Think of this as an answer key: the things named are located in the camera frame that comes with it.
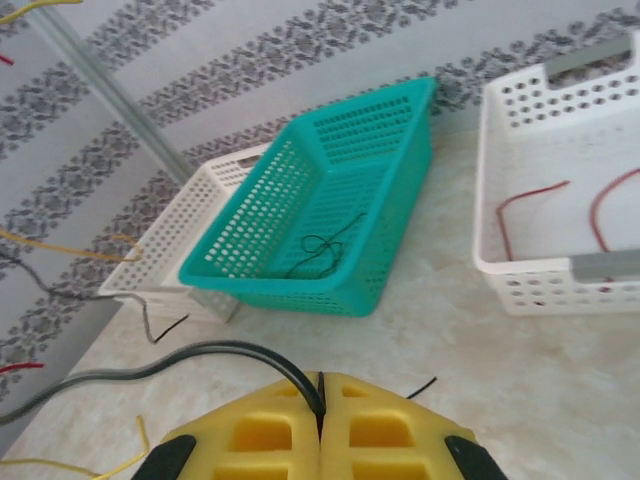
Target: red wire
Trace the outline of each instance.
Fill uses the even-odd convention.
[[[550,192],[551,190],[555,190],[556,188],[561,188],[566,185],[569,185],[571,182],[569,180],[565,180],[564,182],[556,183],[555,185],[551,185],[546,188],[539,188],[538,190],[531,190],[529,192],[520,193],[518,195],[514,195],[513,197],[507,198],[504,202],[498,205],[496,208],[496,215],[498,217],[498,225],[500,226],[500,233],[502,234],[502,241],[504,243],[504,250],[507,254],[507,260],[513,261],[513,251],[511,250],[511,242],[509,242],[509,235],[507,233],[507,225],[504,221],[504,209],[507,208],[511,203],[516,200],[520,200],[521,198],[530,197],[531,195],[537,195],[539,193]]]
[[[593,202],[591,202],[591,209],[589,210],[589,222],[591,223],[591,230],[593,231],[593,234],[598,241],[598,245],[600,245],[600,249],[603,252],[610,252],[611,250],[609,250],[609,247],[607,246],[607,243],[602,236],[602,232],[600,231],[600,226],[598,225],[598,210],[600,209],[600,204],[605,199],[605,197],[609,195],[609,193],[611,193],[612,190],[616,189],[620,186],[620,184],[626,182],[628,179],[630,179],[634,175],[637,175],[638,173],[640,173],[640,168],[631,170],[630,172],[627,172],[624,175],[616,178],[613,182],[604,187],[604,189],[598,195],[596,195],[596,198],[593,199]]]
[[[0,62],[4,62],[7,65],[13,65],[14,63],[16,63],[13,60],[11,60],[9,57],[5,57],[4,55],[1,55],[1,54],[0,54]]]
[[[20,370],[22,368],[43,368],[44,363],[16,363],[14,365],[7,365],[5,367],[0,367],[0,374],[11,372],[12,370]]]

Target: floral wallpaper stripe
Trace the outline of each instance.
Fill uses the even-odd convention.
[[[0,17],[9,15],[14,10],[15,7],[12,4],[3,3],[2,5],[0,5]],[[2,43],[2,40],[4,40],[5,38],[11,38],[18,35],[21,30],[25,30],[28,27],[29,24],[24,18],[20,18],[15,22],[0,25],[0,43]]]
[[[215,5],[213,0],[135,0],[117,10],[87,42],[110,70],[117,70]],[[11,11],[10,4],[0,6],[0,14]],[[0,41],[27,27],[24,17],[0,25]],[[72,68],[59,62],[1,99],[0,162],[89,93]]]
[[[447,63],[436,67],[433,71],[420,71],[413,77],[398,78],[391,83],[403,82],[416,77],[435,76],[438,79],[439,88],[432,105],[432,115],[461,111],[469,106],[479,106],[483,86],[494,78],[535,65],[557,55],[615,38],[625,31],[639,27],[640,3],[638,3],[635,12],[630,13],[617,8],[610,12],[601,13],[589,24],[572,23],[567,26],[565,33],[560,33],[555,29],[548,30],[535,35],[530,43],[521,40],[514,41],[508,50],[500,48],[486,50],[475,59],[467,57],[456,64]],[[623,66],[627,57],[619,55],[612,61],[597,62],[591,66],[591,70],[583,68],[570,72],[557,78],[556,84],[558,86],[567,85],[576,80],[583,80],[590,75],[606,74]],[[376,85],[359,93],[386,85],[388,84]],[[216,138],[184,150],[182,154],[193,166],[199,166],[211,158],[273,140],[289,121],[309,110],[311,108]]]
[[[177,194],[179,187],[163,172],[155,174],[129,205],[111,219],[108,226],[96,236],[89,249],[125,255],[128,245],[113,242],[114,234],[127,234],[140,238],[166,205]],[[52,286],[77,294],[95,293],[106,280],[113,265],[91,258],[77,258]],[[35,305],[20,316],[18,324],[0,339],[0,364],[37,361],[52,341],[59,338],[73,322],[74,315],[84,302],[63,301],[41,296]],[[20,382],[20,373],[0,375],[0,402]]]
[[[222,0],[135,0],[116,11],[86,40],[115,71],[174,34]]]
[[[142,99],[164,127],[471,0],[319,3]]]
[[[48,68],[0,103],[0,162],[89,94],[65,63]]]
[[[45,185],[30,192],[19,207],[9,210],[2,226],[32,240],[46,239],[139,147],[127,128],[114,122],[49,177]],[[16,256],[33,250],[5,238],[0,238],[0,248]],[[5,278],[7,268],[14,265],[0,259],[0,281]]]

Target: wallpaper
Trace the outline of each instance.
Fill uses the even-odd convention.
[[[13,7],[0,0],[0,15]],[[111,239],[140,237],[178,191],[26,19],[0,26],[0,226],[32,240],[124,255]],[[95,293],[112,262],[34,249],[0,237],[48,285]],[[2,411],[66,375],[116,311],[114,302],[63,301],[0,259],[0,365],[45,364],[0,375]],[[0,428],[0,456],[25,421]]]
[[[0,0],[0,15],[12,9]],[[439,82],[437,132],[476,128],[491,79],[640,27],[635,0],[85,0],[55,9],[193,166],[269,141],[320,105],[420,76]],[[124,253],[110,235],[140,236],[178,186],[28,16],[0,26],[0,54],[16,61],[0,63],[0,225]],[[94,292],[114,266],[5,239],[0,249],[78,293]],[[115,308],[49,298],[1,260],[0,305],[0,365],[52,365],[46,375],[0,376],[2,408],[72,368]],[[0,429],[0,454],[18,431]]]

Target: electrical wire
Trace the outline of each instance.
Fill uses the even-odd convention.
[[[434,383],[436,383],[436,380],[438,380],[438,377],[433,377],[431,380],[429,380],[426,384],[424,384],[422,387],[420,387],[418,390],[416,390],[415,392],[413,392],[411,395],[408,395],[406,398],[407,400],[411,400],[415,397],[417,397],[418,395],[420,395],[422,392],[424,392],[427,388],[429,388],[431,385],[433,385]]]
[[[130,235],[118,234],[118,235],[112,235],[111,238],[113,240],[124,240],[125,242],[130,243],[133,249],[136,251],[136,256],[133,258],[121,257],[119,255],[107,255],[104,253],[89,252],[87,250],[79,250],[76,248],[63,247],[60,245],[51,245],[49,243],[38,242],[36,240],[29,240],[28,238],[21,237],[20,235],[16,235],[15,233],[11,233],[2,228],[0,228],[0,236],[7,238],[9,240],[13,240],[14,242],[17,242],[17,243],[23,243],[24,245],[29,245],[30,247],[44,248],[45,250],[52,250],[58,253],[68,253],[69,255],[75,255],[77,257],[97,258],[99,260],[106,260],[109,262],[135,263],[135,262],[139,262],[144,258],[144,250],[140,248],[136,239]]]
[[[6,63],[10,67],[13,66],[16,63],[13,60],[11,60],[9,57],[5,57],[2,54],[0,54],[0,62]]]
[[[624,175],[619,176],[609,185],[604,187],[598,195],[591,202],[591,208],[589,209],[589,223],[591,224],[591,230],[593,231],[594,236],[596,237],[596,241],[600,246],[600,249],[603,252],[610,252],[609,246],[602,235],[602,231],[600,230],[600,225],[598,223],[598,211],[600,210],[600,205],[602,201],[609,195],[613,190],[619,187],[622,183],[629,180],[634,175],[640,174],[640,168],[636,168],[631,170],[630,172],[625,173]]]
[[[323,270],[322,272],[320,272],[320,274],[318,275],[317,278],[324,278],[325,276],[327,276],[327,275],[329,275],[331,273],[334,273],[336,271],[336,269],[338,268],[338,265],[340,264],[340,260],[342,260],[342,257],[344,255],[344,243],[335,242],[334,240],[339,235],[342,235],[347,230],[349,230],[351,227],[353,227],[356,223],[358,223],[358,221],[360,221],[360,219],[363,218],[365,215],[366,215],[366,213],[360,213],[353,220],[351,220],[351,222],[349,222],[347,224],[347,226],[345,226],[344,228],[338,230],[336,233],[331,235],[328,239],[325,239],[324,237],[321,237],[320,235],[313,235],[313,234],[305,235],[304,237],[302,237],[300,239],[300,248],[304,252],[311,254],[311,256],[300,260],[293,267],[291,267],[289,269],[289,271],[285,274],[284,278],[291,278],[291,274],[293,272],[295,272],[298,268],[300,268],[305,263],[310,262],[311,260],[320,257],[327,250],[331,251],[331,253],[333,255],[333,260],[331,261],[331,265],[329,266],[329,268],[327,268],[327,269]],[[308,248],[305,245],[305,242],[308,241],[311,238],[320,240],[320,242],[321,242],[320,245],[318,245],[316,248],[313,248],[313,249],[312,248]],[[339,249],[337,253],[333,249],[333,247],[337,247]]]
[[[0,375],[3,373],[11,372],[13,370],[21,370],[23,368],[43,368],[44,363],[14,363],[13,365],[5,365],[4,367],[0,367]]]
[[[111,478],[114,475],[122,472],[123,470],[126,470],[127,468],[129,468],[132,465],[138,463],[144,457],[149,455],[149,451],[151,450],[151,446],[149,445],[149,437],[147,436],[147,430],[146,430],[146,428],[144,426],[144,420],[142,418],[142,415],[138,415],[136,417],[136,424],[138,426],[138,433],[140,434],[140,439],[142,440],[142,445],[143,445],[143,448],[144,448],[143,452],[139,453],[138,455],[133,457],[131,460],[126,461],[125,463],[123,463],[119,467],[114,468],[110,472],[107,472],[107,473],[104,473],[104,474],[93,472],[93,471],[91,471],[91,470],[89,470],[87,468],[76,467],[75,465],[70,465],[68,463],[56,462],[56,461],[53,461],[53,460],[46,460],[44,458],[19,458],[19,459],[12,459],[12,460],[0,460],[0,466],[33,465],[33,464],[35,464],[35,465],[46,465],[48,467],[54,467],[54,468],[58,468],[58,469],[61,469],[61,470],[67,470],[69,472],[81,473],[83,475],[87,475],[88,477],[91,477],[93,480],[108,480],[109,478]]]
[[[38,288],[40,288],[43,292],[45,292],[51,297],[58,297],[65,300],[75,300],[78,302],[95,302],[95,301],[101,301],[101,300],[118,300],[118,299],[126,299],[126,298],[138,302],[142,307],[142,325],[144,327],[144,334],[147,337],[147,340],[149,341],[149,343],[151,343],[152,345],[157,344],[167,333],[169,333],[171,330],[173,330],[175,327],[177,327],[182,322],[184,322],[187,318],[189,318],[189,314],[185,315],[184,317],[176,321],[173,325],[171,325],[169,328],[167,328],[164,332],[162,332],[157,338],[154,338],[153,334],[151,333],[151,324],[149,322],[149,308],[147,305],[147,301],[141,296],[136,295],[135,293],[115,293],[113,295],[79,295],[77,293],[56,290],[55,288],[47,286],[42,281],[42,278],[40,278],[40,275],[38,275],[38,273],[33,269],[33,267],[27,264],[24,260],[18,257],[14,257],[12,255],[9,255],[3,252],[2,250],[0,250],[0,257],[22,268],[25,272],[29,274],[29,276],[35,282]]]
[[[500,227],[500,233],[502,234],[502,242],[504,243],[504,250],[505,250],[505,253],[507,255],[507,260],[508,261],[510,261],[510,262],[513,261],[513,251],[511,249],[511,242],[509,241],[509,234],[507,232],[507,225],[506,225],[505,220],[504,220],[504,210],[505,210],[505,208],[507,208],[511,203],[515,202],[516,200],[520,200],[522,198],[530,197],[532,195],[537,195],[539,193],[550,192],[552,190],[556,190],[558,188],[565,187],[565,186],[569,185],[570,183],[571,182],[569,180],[565,180],[563,182],[556,183],[555,185],[551,185],[550,187],[545,187],[545,188],[540,188],[538,190],[531,190],[529,192],[520,193],[518,195],[514,195],[513,197],[507,198],[504,202],[502,202],[500,205],[498,205],[498,208],[496,208],[496,216],[498,217],[498,226]]]
[[[64,3],[82,3],[83,1],[84,0],[37,0],[29,3],[28,5],[25,5],[22,8],[19,8],[18,10],[16,10],[13,13],[10,13],[9,15],[6,15],[0,18],[0,25],[13,22],[15,19],[20,18],[25,13],[29,12],[30,10],[33,10],[34,8],[44,7],[47,5],[60,5]]]
[[[178,350],[174,350],[165,357],[138,368],[122,370],[86,370],[75,373],[53,383],[49,387],[35,394],[18,408],[4,415],[0,415],[0,425],[7,425],[18,418],[23,417],[38,405],[46,402],[57,393],[60,393],[70,387],[86,382],[96,381],[122,382],[141,380],[160,373],[172,365],[182,362],[188,358],[198,357],[201,355],[212,355],[216,353],[242,355],[270,365],[293,383],[316,416],[323,417],[326,413],[325,403],[320,396],[318,389],[298,367],[285,357],[260,345],[228,340],[194,343]]]
[[[125,462],[122,465],[120,465],[118,468],[114,468],[110,472],[107,472],[107,473],[104,473],[102,475],[98,475],[97,477],[94,477],[93,480],[108,480],[111,477],[113,477],[114,475],[122,472],[123,470],[126,470],[130,466],[135,465],[140,460],[142,460],[144,457],[149,455],[149,451],[151,450],[151,447],[149,446],[149,437],[147,436],[147,431],[144,428],[144,421],[142,420],[142,416],[141,415],[138,415],[136,417],[136,423],[138,425],[138,432],[140,433],[140,439],[142,440],[142,445],[144,447],[144,450],[142,451],[142,453],[139,453],[138,455],[133,457],[128,462]]]

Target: teal plastic basket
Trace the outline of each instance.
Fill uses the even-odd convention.
[[[373,311],[430,164],[435,87],[412,80],[289,123],[180,280],[256,307]]]

